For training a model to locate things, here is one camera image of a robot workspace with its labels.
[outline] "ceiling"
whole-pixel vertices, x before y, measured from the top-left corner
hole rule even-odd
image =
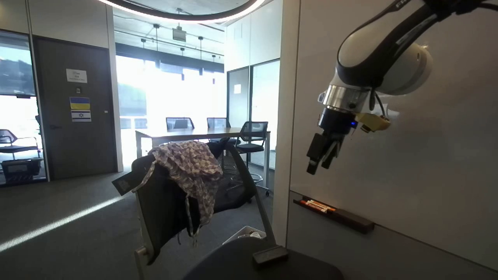
[[[246,0],[135,0],[140,5],[177,14],[211,14],[233,10]],[[224,62],[224,30],[233,22],[222,24],[177,24],[131,14],[113,8],[115,42]]]

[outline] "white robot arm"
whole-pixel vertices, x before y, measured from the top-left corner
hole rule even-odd
[[[453,14],[476,8],[495,10],[485,0],[395,0],[378,16],[353,30],[341,44],[334,76],[319,95],[323,104],[319,118],[322,134],[314,134],[306,156],[308,173],[328,168],[338,157],[344,137],[358,123],[366,131],[389,126],[383,115],[361,114],[366,101],[370,111],[381,101],[376,92],[409,94],[428,78],[431,59],[414,41],[434,24]]]

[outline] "gray floor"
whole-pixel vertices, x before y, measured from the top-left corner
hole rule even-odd
[[[0,248],[6,241],[120,198],[120,174],[0,188]],[[261,196],[271,216],[271,196]],[[182,279],[244,226],[263,229],[255,204],[216,213],[194,243],[185,232],[146,268],[146,279]],[[1,280],[135,280],[134,251],[141,244],[134,195],[0,252]]]

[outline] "cloth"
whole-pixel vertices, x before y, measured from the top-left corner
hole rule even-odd
[[[152,151],[155,162],[169,170],[169,178],[187,193],[187,213],[190,215],[188,198],[199,204],[201,226],[204,226],[215,210],[216,184],[222,170],[201,142],[166,143]]]

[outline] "ceiling light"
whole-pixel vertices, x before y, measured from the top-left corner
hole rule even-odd
[[[213,24],[213,22],[235,20],[246,14],[250,14],[252,11],[255,11],[264,3],[264,0],[247,0],[239,6],[229,11],[222,11],[222,13],[174,14],[174,13],[165,13],[165,11],[159,11],[146,6],[138,6],[137,2],[131,2],[131,0],[99,0],[99,2],[132,14],[155,17],[162,20],[183,22],[183,24]]]

